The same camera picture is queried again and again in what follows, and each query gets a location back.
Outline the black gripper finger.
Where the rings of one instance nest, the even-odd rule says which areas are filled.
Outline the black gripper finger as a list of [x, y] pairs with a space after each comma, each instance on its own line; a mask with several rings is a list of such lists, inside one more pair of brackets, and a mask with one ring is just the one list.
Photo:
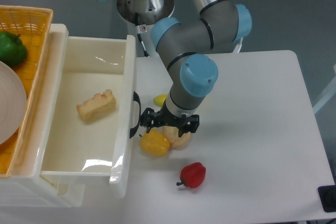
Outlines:
[[155, 112], [152, 108], [146, 108], [140, 116], [140, 125], [146, 128], [146, 133], [149, 133], [152, 128], [160, 127], [160, 112]]
[[186, 114], [183, 114], [179, 119], [177, 128], [178, 128], [178, 137], [182, 137], [186, 133], [195, 133], [199, 127], [200, 117], [198, 114], [191, 115], [189, 117]]

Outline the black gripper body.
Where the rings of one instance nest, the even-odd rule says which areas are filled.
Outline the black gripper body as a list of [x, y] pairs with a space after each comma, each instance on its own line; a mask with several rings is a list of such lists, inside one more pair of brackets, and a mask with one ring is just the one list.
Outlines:
[[169, 110], [160, 110], [155, 119], [155, 127], [171, 126], [181, 129], [187, 122], [187, 116], [181, 117], [173, 115]]

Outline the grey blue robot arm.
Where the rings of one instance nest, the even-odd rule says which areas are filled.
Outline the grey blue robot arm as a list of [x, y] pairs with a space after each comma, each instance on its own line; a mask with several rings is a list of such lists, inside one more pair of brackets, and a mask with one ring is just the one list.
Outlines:
[[206, 53], [217, 45], [242, 41], [251, 31], [251, 15], [242, 4], [230, 0], [194, 3], [200, 18], [183, 26], [172, 17], [174, 0], [117, 1], [120, 16], [134, 26], [143, 54], [155, 51], [173, 82], [159, 111], [140, 110], [138, 126], [148, 131], [172, 126], [179, 135], [195, 133], [200, 124], [195, 111], [218, 78], [218, 67]]

